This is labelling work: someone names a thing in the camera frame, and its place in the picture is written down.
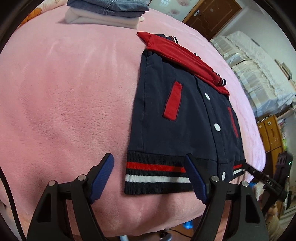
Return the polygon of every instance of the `white folded garment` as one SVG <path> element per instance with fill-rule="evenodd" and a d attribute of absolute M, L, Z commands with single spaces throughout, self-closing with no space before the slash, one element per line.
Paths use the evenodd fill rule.
<path fill-rule="evenodd" d="M 110 16 L 70 7 L 65 14 L 65 20 L 67 24 L 101 24 L 137 29 L 139 22 L 144 21 L 144 17 L 126 18 Z"/>

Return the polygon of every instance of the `folded clothes stack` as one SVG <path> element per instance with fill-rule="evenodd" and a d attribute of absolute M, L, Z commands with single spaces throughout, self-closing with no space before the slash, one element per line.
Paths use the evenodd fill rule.
<path fill-rule="evenodd" d="M 102 24 L 137 29 L 149 0 L 69 0 L 67 24 Z"/>

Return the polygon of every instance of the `metal screw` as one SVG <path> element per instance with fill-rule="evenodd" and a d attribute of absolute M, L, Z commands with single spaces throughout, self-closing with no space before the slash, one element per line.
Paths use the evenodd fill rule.
<path fill-rule="evenodd" d="M 219 178 L 217 176 L 212 176 L 211 179 L 214 182 L 218 182 L 219 181 Z"/>
<path fill-rule="evenodd" d="M 242 181 L 242 185 L 243 185 L 244 187 L 248 187 L 248 186 L 249 186 L 249 183 L 246 182 L 246 181 Z"/>
<path fill-rule="evenodd" d="M 55 180 L 51 180 L 51 181 L 49 181 L 49 183 L 48 183 L 48 186 L 54 186 L 55 185 L 55 183 L 56 183 L 56 181 Z"/>
<path fill-rule="evenodd" d="M 79 181 L 84 181 L 86 179 L 86 175 L 80 175 L 79 177 L 78 177 L 78 180 Z"/>

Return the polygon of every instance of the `door handle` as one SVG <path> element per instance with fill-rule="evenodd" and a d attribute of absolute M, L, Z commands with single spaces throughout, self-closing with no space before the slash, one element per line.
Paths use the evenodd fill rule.
<path fill-rule="evenodd" d="M 201 15 L 199 10 L 196 11 L 196 13 L 194 14 L 194 16 L 196 17 L 196 15 L 198 15 L 198 14 Z"/>

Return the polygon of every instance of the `pink fleece bedspread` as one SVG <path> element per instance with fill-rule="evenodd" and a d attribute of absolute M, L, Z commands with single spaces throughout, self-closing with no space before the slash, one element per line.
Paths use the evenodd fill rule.
<path fill-rule="evenodd" d="M 205 207 L 193 192 L 123 193 L 133 100 L 145 44 L 133 29 L 67 25 L 67 8 L 56 8 L 24 24 L 0 54 L 0 165 L 20 216 L 30 220 L 48 181 L 72 181 L 97 165 L 106 152 L 114 155 L 114 170 L 93 209 L 107 237 L 140 235 L 202 215 Z M 262 170 L 265 152 L 256 121 L 227 63 L 187 25 L 153 9 L 144 17 L 138 31 L 176 36 L 180 45 L 198 53 L 227 80 L 246 160 Z M 0 199 L 7 204 L 2 186 Z M 72 228 L 78 233 L 75 224 Z"/>

